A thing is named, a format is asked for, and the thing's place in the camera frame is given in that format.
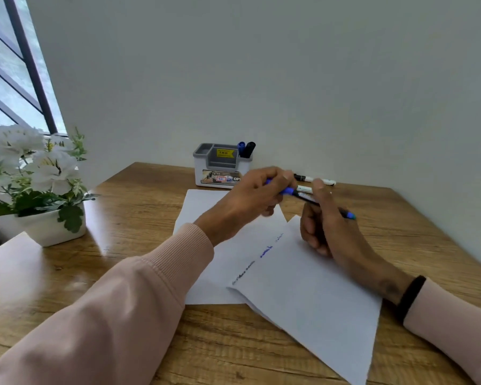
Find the blank white paper sheet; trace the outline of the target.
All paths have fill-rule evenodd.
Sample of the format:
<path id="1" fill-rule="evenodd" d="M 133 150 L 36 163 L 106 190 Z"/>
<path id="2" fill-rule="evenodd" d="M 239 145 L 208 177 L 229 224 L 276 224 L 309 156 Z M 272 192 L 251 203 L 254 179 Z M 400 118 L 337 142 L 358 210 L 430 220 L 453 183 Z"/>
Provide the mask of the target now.
<path id="1" fill-rule="evenodd" d="M 173 232 L 185 223 L 193 223 L 226 194 L 227 191 L 189 189 Z M 258 217 L 232 239 L 216 246 L 213 260 L 188 292 L 185 304 L 244 304 L 244 297 L 229 288 L 231 282 L 256 256 L 269 251 L 286 224 L 281 208 L 276 206 L 272 216 Z"/>

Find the blue marker cap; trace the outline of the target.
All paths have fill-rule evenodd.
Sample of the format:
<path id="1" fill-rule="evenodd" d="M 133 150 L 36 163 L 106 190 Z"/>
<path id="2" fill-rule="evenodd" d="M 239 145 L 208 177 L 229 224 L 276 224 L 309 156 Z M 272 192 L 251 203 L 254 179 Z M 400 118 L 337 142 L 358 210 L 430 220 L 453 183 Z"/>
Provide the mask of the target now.
<path id="1" fill-rule="evenodd" d="M 265 185 L 268 185 L 272 182 L 273 179 L 267 179 L 265 181 Z M 298 193 L 297 189 L 294 189 L 292 187 L 286 187 L 285 189 L 281 190 L 279 192 L 279 194 L 281 195 L 292 195 L 292 196 L 296 196 Z"/>

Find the grey white desk organizer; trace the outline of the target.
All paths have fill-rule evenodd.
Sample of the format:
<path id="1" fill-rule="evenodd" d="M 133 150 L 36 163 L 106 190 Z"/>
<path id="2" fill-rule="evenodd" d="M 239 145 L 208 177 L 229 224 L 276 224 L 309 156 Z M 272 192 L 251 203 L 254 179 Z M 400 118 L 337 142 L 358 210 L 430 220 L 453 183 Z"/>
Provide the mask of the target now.
<path id="1" fill-rule="evenodd" d="M 231 189 L 250 170 L 253 155 L 243 157 L 235 144 L 201 143 L 193 159 L 196 186 Z"/>

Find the black wristband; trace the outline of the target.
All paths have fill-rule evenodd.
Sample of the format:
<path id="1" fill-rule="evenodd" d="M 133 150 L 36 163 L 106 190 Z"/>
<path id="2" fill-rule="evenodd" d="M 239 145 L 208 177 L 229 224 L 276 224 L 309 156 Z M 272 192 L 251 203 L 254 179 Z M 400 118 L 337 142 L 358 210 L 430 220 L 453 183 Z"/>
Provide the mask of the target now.
<path id="1" fill-rule="evenodd" d="M 401 297 L 400 301 L 398 302 L 395 308 L 396 319 L 401 324 L 404 324 L 404 320 L 412 304 L 414 303 L 415 299 L 420 293 L 425 282 L 426 282 L 426 277 L 417 276 L 412 280 L 410 285 L 405 289 L 403 296 Z"/>

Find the person's left hand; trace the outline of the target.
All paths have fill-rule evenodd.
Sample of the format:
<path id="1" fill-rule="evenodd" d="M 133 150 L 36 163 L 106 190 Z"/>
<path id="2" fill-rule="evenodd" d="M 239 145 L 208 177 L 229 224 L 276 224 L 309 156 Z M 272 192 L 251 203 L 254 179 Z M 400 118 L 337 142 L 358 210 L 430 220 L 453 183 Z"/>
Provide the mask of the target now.
<path id="1" fill-rule="evenodd" d="M 261 168 L 250 170 L 218 203 L 195 222 L 213 246 L 232 239 L 261 216 Z"/>

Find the black white marker pen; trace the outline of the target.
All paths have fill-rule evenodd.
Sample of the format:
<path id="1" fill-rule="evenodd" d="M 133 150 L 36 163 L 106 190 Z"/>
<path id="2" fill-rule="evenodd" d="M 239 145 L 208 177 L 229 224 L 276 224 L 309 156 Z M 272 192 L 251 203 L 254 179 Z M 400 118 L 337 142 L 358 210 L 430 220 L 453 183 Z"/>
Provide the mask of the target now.
<path id="1" fill-rule="evenodd" d="M 298 190 L 293 190 L 289 193 L 289 195 L 292 195 L 295 198 L 298 198 L 302 201 L 308 202 L 309 204 L 312 204 L 314 206 L 320 207 L 320 204 L 314 199 L 314 197 L 311 194 L 307 194 L 305 192 L 300 192 Z M 349 219 L 349 220 L 356 220 L 356 216 L 354 213 L 344 209 L 344 208 L 338 208 L 340 214 L 344 219 Z"/>

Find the person's right hand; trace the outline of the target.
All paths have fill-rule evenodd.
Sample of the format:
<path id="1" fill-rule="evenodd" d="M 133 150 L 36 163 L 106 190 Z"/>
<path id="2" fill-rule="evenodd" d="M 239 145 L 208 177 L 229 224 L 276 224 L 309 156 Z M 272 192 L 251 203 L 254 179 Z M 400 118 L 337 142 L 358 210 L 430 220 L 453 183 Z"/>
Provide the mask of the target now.
<path id="1" fill-rule="evenodd" d="M 333 258 L 341 267 L 367 262 L 372 252 L 355 220 L 344 219 L 334 205 L 303 205 L 301 238 L 321 255 Z"/>

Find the person's left forearm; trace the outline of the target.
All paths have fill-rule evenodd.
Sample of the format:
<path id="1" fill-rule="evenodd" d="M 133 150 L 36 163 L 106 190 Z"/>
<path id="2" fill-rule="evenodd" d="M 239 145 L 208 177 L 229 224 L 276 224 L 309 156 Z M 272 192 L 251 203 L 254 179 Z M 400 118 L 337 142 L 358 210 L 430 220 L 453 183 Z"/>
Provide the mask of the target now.
<path id="1" fill-rule="evenodd" d="M 0 357 L 0 385 L 150 385 L 218 242 L 188 223 L 122 260 Z"/>

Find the white artificial flower plant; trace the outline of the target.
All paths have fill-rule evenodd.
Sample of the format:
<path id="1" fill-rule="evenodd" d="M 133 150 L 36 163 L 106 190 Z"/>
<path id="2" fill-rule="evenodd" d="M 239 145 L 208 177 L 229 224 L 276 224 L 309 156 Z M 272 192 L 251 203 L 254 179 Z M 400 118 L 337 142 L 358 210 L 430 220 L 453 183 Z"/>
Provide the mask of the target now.
<path id="1" fill-rule="evenodd" d="M 29 125 L 0 126 L 0 216 L 42 220 L 47 228 L 76 236 L 85 228 L 88 192 L 78 172 L 86 160 L 85 136 L 75 129 L 70 136 L 44 135 Z"/>

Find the white paper sheet with writing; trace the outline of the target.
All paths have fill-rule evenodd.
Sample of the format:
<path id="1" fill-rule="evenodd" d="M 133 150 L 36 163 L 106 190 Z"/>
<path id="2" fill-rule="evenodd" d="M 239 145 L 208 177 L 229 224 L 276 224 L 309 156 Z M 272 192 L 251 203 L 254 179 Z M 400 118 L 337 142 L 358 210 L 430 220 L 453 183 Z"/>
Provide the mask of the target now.
<path id="1" fill-rule="evenodd" d="M 299 216 L 229 287 L 350 385 L 366 384 L 382 299 L 303 241 Z"/>

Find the window with dark bars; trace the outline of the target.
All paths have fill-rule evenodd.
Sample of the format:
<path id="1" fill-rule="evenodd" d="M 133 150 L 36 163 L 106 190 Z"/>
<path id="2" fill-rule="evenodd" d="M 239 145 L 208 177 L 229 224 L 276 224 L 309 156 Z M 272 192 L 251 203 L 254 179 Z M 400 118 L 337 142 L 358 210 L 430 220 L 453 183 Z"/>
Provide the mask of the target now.
<path id="1" fill-rule="evenodd" d="M 26 0 L 0 0 L 0 126 L 67 136 Z"/>

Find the person's right forearm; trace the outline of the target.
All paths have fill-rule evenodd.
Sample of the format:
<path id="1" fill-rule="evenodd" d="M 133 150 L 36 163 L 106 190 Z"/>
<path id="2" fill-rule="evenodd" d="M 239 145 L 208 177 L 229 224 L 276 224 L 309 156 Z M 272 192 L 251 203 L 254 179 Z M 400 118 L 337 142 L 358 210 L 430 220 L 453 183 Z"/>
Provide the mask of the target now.
<path id="1" fill-rule="evenodd" d="M 373 250 L 366 263 L 343 269 L 354 281 L 376 292 L 395 308 L 405 289 L 416 278 L 384 260 Z M 481 385 L 480 307 L 454 296 L 426 278 L 403 325 L 441 350 L 476 385 Z"/>

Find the white plant pot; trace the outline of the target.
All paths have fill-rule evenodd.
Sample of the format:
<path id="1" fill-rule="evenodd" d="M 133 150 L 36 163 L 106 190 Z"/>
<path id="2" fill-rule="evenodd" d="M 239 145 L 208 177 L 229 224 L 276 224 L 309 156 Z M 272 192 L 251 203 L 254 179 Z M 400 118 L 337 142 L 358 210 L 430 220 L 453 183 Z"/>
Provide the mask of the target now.
<path id="1" fill-rule="evenodd" d="M 0 216 L 2 243 L 21 233 L 26 233 L 30 239 L 42 247 L 80 238 L 86 233 L 84 204 L 26 217 L 13 214 Z"/>

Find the white marker with black cap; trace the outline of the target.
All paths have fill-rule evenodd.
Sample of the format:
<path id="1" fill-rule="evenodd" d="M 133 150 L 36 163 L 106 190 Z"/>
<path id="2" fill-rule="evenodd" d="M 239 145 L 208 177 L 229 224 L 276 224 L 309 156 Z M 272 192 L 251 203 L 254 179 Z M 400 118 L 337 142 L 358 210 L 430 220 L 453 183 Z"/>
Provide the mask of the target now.
<path id="1" fill-rule="evenodd" d="M 312 183 L 314 181 L 314 178 L 311 176 L 306 176 L 306 175 L 300 175 L 300 174 L 294 174 L 294 178 L 296 181 L 299 182 L 307 182 L 307 183 Z M 333 180 L 327 180 L 327 179 L 321 179 L 321 181 L 328 186 L 335 186 L 337 184 L 336 181 Z"/>

